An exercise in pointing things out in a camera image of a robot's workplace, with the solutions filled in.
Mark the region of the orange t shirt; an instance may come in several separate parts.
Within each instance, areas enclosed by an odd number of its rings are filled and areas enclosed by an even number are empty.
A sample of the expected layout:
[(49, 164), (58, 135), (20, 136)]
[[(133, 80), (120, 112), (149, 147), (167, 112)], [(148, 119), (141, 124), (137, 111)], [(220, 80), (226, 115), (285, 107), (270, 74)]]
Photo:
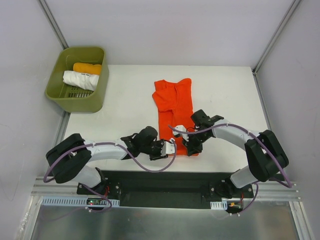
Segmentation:
[(174, 137), (169, 126), (183, 125), (186, 129), (192, 128), (192, 80), (184, 78), (174, 83), (163, 79), (156, 81), (154, 87), (152, 98), (158, 111), (159, 137), (165, 140)]

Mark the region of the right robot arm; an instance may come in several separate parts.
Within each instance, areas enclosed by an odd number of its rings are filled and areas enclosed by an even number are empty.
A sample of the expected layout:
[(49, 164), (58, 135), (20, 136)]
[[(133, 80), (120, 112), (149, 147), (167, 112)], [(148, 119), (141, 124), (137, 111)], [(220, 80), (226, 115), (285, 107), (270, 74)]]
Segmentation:
[(194, 133), (183, 133), (182, 144), (187, 155), (199, 154), (203, 143), (210, 138), (225, 140), (245, 151), (247, 166), (232, 173), (214, 186), (214, 192), (222, 198), (231, 199), (242, 193), (243, 187), (266, 182), (277, 173), (283, 173), (289, 159), (276, 135), (271, 130), (249, 131), (229, 123), (220, 115), (210, 117), (203, 110), (196, 111), (191, 120)]

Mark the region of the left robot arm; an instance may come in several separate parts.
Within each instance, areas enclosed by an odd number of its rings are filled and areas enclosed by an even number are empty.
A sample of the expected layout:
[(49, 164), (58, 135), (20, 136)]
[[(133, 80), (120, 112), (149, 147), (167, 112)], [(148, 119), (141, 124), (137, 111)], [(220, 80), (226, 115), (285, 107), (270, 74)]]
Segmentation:
[(151, 161), (167, 158), (175, 153), (172, 142), (157, 139), (155, 128), (147, 126), (138, 133), (121, 137), (111, 144), (98, 144), (84, 140), (74, 133), (49, 150), (45, 157), (50, 171), (58, 184), (69, 181), (86, 185), (96, 195), (107, 195), (108, 183), (98, 167), (90, 167), (88, 162), (99, 160), (127, 160), (143, 153)]

